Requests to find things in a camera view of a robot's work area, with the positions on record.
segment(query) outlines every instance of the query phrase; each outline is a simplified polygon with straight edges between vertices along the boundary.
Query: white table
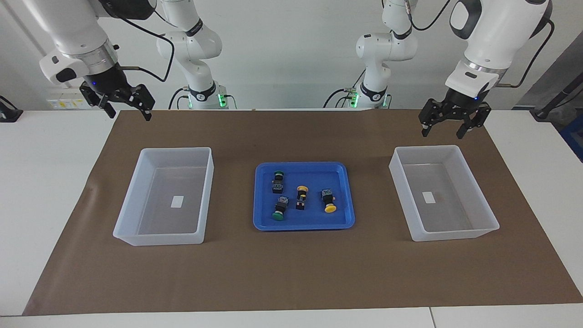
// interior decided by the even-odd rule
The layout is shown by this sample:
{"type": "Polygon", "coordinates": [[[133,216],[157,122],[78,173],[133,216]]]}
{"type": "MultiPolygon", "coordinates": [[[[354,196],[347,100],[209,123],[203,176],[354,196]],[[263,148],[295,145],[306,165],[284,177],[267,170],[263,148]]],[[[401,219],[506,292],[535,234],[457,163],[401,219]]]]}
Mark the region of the white table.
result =
{"type": "MultiPolygon", "coordinates": [[[[100,111],[28,111],[16,124],[0,124],[0,315],[22,313],[112,124],[113,120],[100,111]]],[[[583,164],[550,124],[536,123],[526,112],[492,112],[486,127],[568,272],[583,291],[583,164]]],[[[0,327],[168,324],[580,328],[583,304],[0,318],[0,327]]]]}

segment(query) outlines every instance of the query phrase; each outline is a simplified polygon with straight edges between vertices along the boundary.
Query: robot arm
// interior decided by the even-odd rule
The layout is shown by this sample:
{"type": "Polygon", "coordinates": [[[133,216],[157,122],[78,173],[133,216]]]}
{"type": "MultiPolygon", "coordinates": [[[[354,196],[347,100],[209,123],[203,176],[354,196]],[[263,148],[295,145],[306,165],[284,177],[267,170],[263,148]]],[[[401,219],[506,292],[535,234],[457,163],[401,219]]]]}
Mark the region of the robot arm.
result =
{"type": "Polygon", "coordinates": [[[92,106],[113,118],[109,102],[126,103],[151,118],[154,99],[145,85],[132,87],[121,69],[114,47],[97,24],[106,14],[145,19],[156,8],[155,0],[24,0],[40,26],[57,47],[40,61],[44,75],[54,84],[82,77],[81,93],[92,106]],[[102,9],[98,11],[99,2],[102,9]]]}
{"type": "MultiPolygon", "coordinates": [[[[226,107],[223,95],[226,88],[213,80],[210,68],[203,59],[220,55],[223,44],[220,37],[206,27],[191,0],[161,0],[168,21],[182,31],[166,33],[175,45],[175,60],[186,76],[192,108],[217,109],[226,107]]],[[[170,59],[171,48],[158,41],[158,52],[170,59]]]]}
{"type": "MultiPolygon", "coordinates": [[[[411,10],[416,4],[417,0],[411,1],[411,10]]],[[[405,0],[387,0],[382,20],[391,29],[390,33],[365,34],[356,44],[356,53],[366,64],[366,73],[356,90],[355,107],[380,107],[391,77],[385,62],[410,60],[417,53],[417,38],[412,34],[405,0]]]]}
{"type": "Polygon", "coordinates": [[[445,99],[428,100],[419,115],[423,136],[444,120],[463,120],[459,139],[482,127],[491,110],[483,99],[498,85],[517,51],[546,25],[551,11],[551,0],[459,0],[450,25],[468,47],[445,83],[445,99]]]}

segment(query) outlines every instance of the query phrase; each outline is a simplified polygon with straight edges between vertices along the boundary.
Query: brown paper mat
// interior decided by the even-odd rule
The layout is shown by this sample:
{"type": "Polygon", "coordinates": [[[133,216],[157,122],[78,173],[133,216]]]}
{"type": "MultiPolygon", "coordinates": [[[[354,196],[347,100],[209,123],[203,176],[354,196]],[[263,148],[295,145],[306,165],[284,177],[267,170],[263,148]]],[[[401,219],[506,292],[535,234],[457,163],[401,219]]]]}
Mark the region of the brown paper mat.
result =
{"type": "Polygon", "coordinates": [[[123,111],[25,315],[396,308],[583,302],[485,129],[422,138],[418,111],[123,111]],[[457,144],[500,222],[477,239],[413,242],[388,164],[396,146],[457,144]],[[112,236],[138,155],[209,146],[205,243],[133,247],[112,236]],[[252,224],[262,162],[340,161],[356,223],[276,232],[252,224]]]}

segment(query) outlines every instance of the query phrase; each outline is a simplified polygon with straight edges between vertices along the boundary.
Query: electrical outlet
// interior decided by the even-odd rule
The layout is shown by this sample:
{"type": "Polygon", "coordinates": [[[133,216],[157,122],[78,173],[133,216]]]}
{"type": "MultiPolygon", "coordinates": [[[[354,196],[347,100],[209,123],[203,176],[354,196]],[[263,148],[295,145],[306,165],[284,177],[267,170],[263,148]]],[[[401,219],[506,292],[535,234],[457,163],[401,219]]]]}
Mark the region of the electrical outlet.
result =
{"type": "Polygon", "coordinates": [[[89,103],[87,102],[87,100],[85,100],[85,98],[83,98],[83,96],[79,95],[80,97],[76,97],[74,99],[71,99],[71,101],[73,101],[73,104],[75,104],[75,106],[78,109],[91,109],[91,106],[89,106],[89,103]]]}
{"type": "Polygon", "coordinates": [[[61,101],[62,94],[49,95],[47,102],[53,109],[66,109],[66,104],[61,101]]]}
{"type": "Polygon", "coordinates": [[[53,109],[92,109],[78,89],[63,89],[62,92],[51,93],[47,102],[53,109]]]}

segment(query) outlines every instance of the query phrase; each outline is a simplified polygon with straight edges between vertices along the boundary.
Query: green indicator light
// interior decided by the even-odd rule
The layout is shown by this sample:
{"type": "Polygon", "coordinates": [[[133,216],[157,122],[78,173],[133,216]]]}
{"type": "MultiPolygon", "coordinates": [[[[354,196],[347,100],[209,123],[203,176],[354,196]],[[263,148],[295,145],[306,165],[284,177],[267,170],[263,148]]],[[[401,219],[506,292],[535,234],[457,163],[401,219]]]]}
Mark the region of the green indicator light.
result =
{"type": "Polygon", "coordinates": [[[281,213],[273,213],[271,217],[277,221],[283,221],[283,214],[281,213]]]}
{"type": "Polygon", "coordinates": [[[224,98],[223,95],[219,95],[219,105],[221,107],[227,106],[227,100],[224,98]]]}
{"type": "Polygon", "coordinates": [[[359,94],[355,93],[354,96],[352,96],[352,100],[350,101],[350,106],[352,108],[356,108],[356,106],[358,106],[359,104],[359,94]]]}

